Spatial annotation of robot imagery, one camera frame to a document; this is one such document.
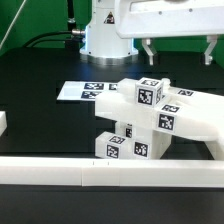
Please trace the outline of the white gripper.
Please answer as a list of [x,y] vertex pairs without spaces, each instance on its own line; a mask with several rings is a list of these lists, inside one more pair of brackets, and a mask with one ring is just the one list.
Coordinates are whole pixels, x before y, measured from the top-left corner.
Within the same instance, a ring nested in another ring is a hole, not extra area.
[[[224,34],[224,0],[115,0],[115,26],[121,38],[201,36],[208,46],[204,63],[210,65],[219,34]],[[142,47],[154,64],[150,39]]]

